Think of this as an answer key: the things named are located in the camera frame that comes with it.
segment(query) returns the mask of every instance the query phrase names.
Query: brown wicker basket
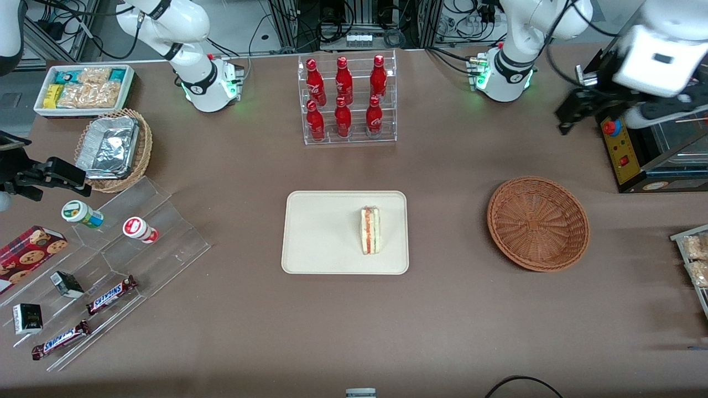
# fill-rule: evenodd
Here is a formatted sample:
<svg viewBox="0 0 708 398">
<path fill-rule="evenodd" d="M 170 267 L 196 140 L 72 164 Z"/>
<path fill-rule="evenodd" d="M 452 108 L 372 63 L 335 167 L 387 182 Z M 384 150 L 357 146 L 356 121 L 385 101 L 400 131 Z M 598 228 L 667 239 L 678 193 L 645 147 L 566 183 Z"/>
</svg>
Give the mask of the brown wicker basket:
<svg viewBox="0 0 708 398">
<path fill-rule="evenodd" d="M 540 272 L 572 266 L 590 241 L 583 206 L 565 188 L 540 177 L 501 184 L 489 201 L 487 225 L 508 258 Z"/>
<path fill-rule="evenodd" d="M 129 188 L 140 180 L 143 175 L 145 175 L 147 164 L 150 162 L 150 151 L 152 150 L 152 131 L 150 131 L 150 126 L 147 125 L 145 119 L 138 112 L 135 112 L 132 109 L 121 109 L 98 116 L 98 118 L 118 118 L 120 116 L 130 116 L 136 118 L 140 123 L 140 131 L 137 136 L 137 151 L 133 157 L 133 170 L 127 178 L 122 180 L 86 179 L 86 183 L 96 191 L 117 193 Z M 79 152 L 81 151 L 81 147 L 84 145 L 84 138 L 86 137 L 86 131 L 88 130 L 89 127 L 86 126 L 84 133 L 81 134 L 81 138 L 79 138 L 79 144 L 76 146 L 76 151 L 74 151 L 74 161 L 76 161 L 79 157 Z"/>
</svg>

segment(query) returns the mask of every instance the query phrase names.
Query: table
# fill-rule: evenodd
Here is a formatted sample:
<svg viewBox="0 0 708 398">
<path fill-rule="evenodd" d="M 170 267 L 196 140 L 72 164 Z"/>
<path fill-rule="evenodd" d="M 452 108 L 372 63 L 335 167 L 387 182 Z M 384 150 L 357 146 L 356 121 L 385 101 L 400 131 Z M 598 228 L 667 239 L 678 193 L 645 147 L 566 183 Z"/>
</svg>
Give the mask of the table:
<svg viewBox="0 0 708 398">
<path fill-rule="evenodd" d="M 597 48 L 554 54 L 570 71 Z M 556 130 L 569 85 L 544 60 L 518 101 L 494 103 L 424 51 L 397 56 L 399 141 L 360 148 L 303 145 L 296 57 L 255 59 L 243 101 L 214 114 L 185 101 L 167 63 L 133 64 L 130 107 L 154 134 L 148 175 L 214 246 L 62 372 L 0 337 L 0 395 L 482 397 L 524 374 L 566 397 L 704 397 L 706 353 L 686 347 L 706 343 L 706 319 L 668 237 L 708 223 L 706 195 L 617 194 L 592 122 Z M 85 124 L 37 118 L 28 153 L 71 159 Z M 559 182 L 588 213 L 588 252 L 567 271 L 523 270 L 490 239 L 487 202 L 522 175 Z M 283 272 L 295 190 L 405 193 L 408 272 Z M 15 200 L 0 241 L 67 229 L 70 198 Z M 532 389 L 519 388 L 507 396 Z"/>
</svg>

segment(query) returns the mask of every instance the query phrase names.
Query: coca-cola bottle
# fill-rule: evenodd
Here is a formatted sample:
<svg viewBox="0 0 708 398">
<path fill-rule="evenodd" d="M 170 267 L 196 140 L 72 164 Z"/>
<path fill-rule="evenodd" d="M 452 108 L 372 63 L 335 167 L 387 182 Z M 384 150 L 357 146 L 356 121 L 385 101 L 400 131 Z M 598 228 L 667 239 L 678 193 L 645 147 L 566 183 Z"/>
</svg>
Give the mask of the coca-cola bottle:
<svg viewBox="0 0 708 398">
<path fill-rule="evenodd" d="M 324 140 L 324 119 L 319 110 L 317 110 L 317 104 L 313 100 L 307 101 L 307 127 L 310 130 L 313 140 Z"/>
<path fill-rule="evenodd" d="M 337 134 L 339 137 L 349 137 L 349 131 L 352 127 L 352 113 L 347 108 L 345 97 L 337 97 L 337 109 L 334 111 L 334 118 L 337 119 Z"/>
<path fill-rule="evenodd" d="M 383 112 L 379 106 L 379 97 L 374 95 L 369 99 L 369 108 L 366 110 L 366 134 L 369 138 L 378 138 L 381 135 L 381 117 Z"/>
<path fill-rule="evenodd" d="M 351 105 L 354 101 L 354 88 L 352 73 L 349 72 L 345 57 L 337 58 L 337 76 L 334 80 L 337 83 L 337 96 L 344 97 L 346 104 Z"/>
<path fill-rule="evenodd" d="M 310 99 L 315 100 L 319 106 L 325 106 L 327 104 L 327 95 L 324 93 L 324 80 L 317 70 L 317 62 L 310 58 L 305 62 L 305 67 L 307 68 L 307 90 L 309 91 Z"/>
<path fill-rule="evenodd" d="M 384 56 L 374 56 L 374 70 L 370 77 L 371 95 L 378 96 L 379 99 L 386 96 L 386 69 L 384 69 Z"/>
</svg>

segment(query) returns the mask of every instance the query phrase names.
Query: cookie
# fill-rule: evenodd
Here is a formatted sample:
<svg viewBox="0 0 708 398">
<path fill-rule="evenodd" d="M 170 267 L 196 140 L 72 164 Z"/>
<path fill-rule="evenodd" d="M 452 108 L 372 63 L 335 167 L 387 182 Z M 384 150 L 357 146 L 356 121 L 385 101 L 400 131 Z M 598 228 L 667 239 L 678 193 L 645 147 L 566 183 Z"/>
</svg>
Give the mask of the cookie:
<svg viewBox="0 0 708 398">
<path fill-rule="evenodd" d="M 24 253 L 22 257 L 20 257 L 20 264 L 28 265 L 28 264 L 34 264 L 37 261 L 41 260 L 44 258 L 44 251 L 41 250 L 32 250 L 28 251 L 27 253 Z"/>
<path fill-rule="evenodd" d="M 32 234 L 30 235 L 30 243 L 36 244 L 38 246 L 44 246 L 51 238 L 52 237 L 49 236 L 48 233 L 42 231 L 41 229 L 38 229 L 32 232 Z"/>
<path fill-rule="evenodd" d="M 56 254 L 59 253 L 60 251 L 64 250 L 64 247 L 67 247 L 67 241 L 65 240 L 60 240 L 52 243 L 51 245 L 47 246 L 47 253 L 49 254 Z"/>
<path fill-rule="evenodd" d="M 18 273 L 14 273 L 8 280 L 10 283 L 20 283 L 20 281 L 29 275 L 30 272 L 32 271 L 20 271 Z"/>
</svg>

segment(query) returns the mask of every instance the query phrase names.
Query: red switch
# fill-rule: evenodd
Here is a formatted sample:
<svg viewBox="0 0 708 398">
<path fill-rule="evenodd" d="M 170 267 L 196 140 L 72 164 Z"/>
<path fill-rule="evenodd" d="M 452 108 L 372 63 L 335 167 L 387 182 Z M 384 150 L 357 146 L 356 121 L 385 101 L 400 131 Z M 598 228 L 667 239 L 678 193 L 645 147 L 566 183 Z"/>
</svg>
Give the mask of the red switch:
<svg viewBox="0 0 708 398">
<path fill-rule="evenodd" d="M 617 125 L 615 122 L 610 122 L 609 120 L 607 122 L 603 123 L 603 132 L 607 135 L 611 135 L 612 133 L 615 132 L 617 129 Z"/>
</svg>

